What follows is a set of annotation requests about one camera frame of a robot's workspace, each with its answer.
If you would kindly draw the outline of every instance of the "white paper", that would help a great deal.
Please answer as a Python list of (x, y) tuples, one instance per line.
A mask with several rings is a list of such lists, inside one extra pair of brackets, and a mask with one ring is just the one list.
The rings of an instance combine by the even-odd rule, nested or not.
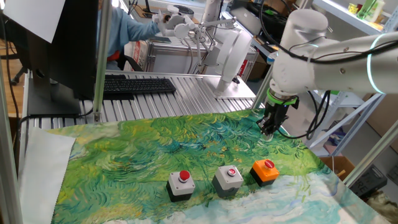
[(4, 14), (51, 43), (64, 3), (65, 0), (7, 0)]
[(20, 185), (24, 224), (51, 224), (74, 142), (40, 128), (30, 130)]

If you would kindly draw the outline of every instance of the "green swirl pattern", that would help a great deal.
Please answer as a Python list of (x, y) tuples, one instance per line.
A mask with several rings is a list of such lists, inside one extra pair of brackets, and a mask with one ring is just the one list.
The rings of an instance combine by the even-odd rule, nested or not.
[[(330, 173), (299, 140), (276, 134), (271, 142), (265, 141), (256, 124), (263, 112), (244, 110), (50, 130), (77, 138), (52, 223), (148, 218), (159, 222), (173, 212), (219, 200), (211, 180), (217, 167), (224, 165), (236, 165), (245, 180), (229, 200), (260, 189), (249, 175), (254, 161), (260, 159), (271, 159), (281, 175)], [(183, 169), (190, 171), (195, 192), (189, 201), (171, 203), (166, 181), (171, 172)], [(302, 190), (306, 191), (309, 185), (304, 184)]]

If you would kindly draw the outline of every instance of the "computer monitor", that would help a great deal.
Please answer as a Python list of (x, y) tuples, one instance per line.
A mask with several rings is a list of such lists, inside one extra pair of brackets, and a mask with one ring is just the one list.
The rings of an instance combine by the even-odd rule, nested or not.
[(80, 114), (78, 97), (93, 98), (97, 22), (98, 0), (66, 0), (51, 44), (27, 31), (28, 114)]

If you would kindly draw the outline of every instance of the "person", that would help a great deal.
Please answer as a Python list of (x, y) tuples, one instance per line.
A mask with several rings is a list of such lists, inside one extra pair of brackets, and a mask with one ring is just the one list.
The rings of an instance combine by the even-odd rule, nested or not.
[[(102, 2), (103, 0), (98, 1), (99, 11), (97, 38), (100, 34)], [(147, 40), (159, 32), (160, 30), (155, 22), (150, 21), (146, 24), (137, 22), (121, 8), (113, 7), (106, 69), (120, 70), (116, 60), (119, 58), (120, 52), (122, 52), (124, 46), (129, 41)]]

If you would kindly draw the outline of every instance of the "teal light ring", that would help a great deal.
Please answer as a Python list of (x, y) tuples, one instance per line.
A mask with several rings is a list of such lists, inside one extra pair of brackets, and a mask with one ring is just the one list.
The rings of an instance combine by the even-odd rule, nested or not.
[[(378, 36), (378, 37), (374, 40), (374, 42), (373, 42), (373, 44), (371, 45), (371, 48), (370, 48), (370, 49), (373, 49), (374, 46), (376, 46), (377, 42), (380, 40), (380, 38), (381, 38), (382, 36), (384, 36), (384, 35), (385, 35), (385, 34), (381, 34), (380, 36)], [(372, 85), (372, 87), (374, 88), (374, 90), (376, 90), (376, 91), (379, 92), (379, 93), (384, 94), (382, 91), (379, 90), (379, 88), (376, 86), (376, 84), (375, 84), (374, 81), (373, 81), (371, 64), (372, 64), (372, 54), (369, 54), (369, 55), (368, 55), (368, 62), (367, 62), (367, 64), (366, 64), (366, 68), (367, 68), (367, 70), (368, 70), (369, 82), (371, 82), (371, 85)]]

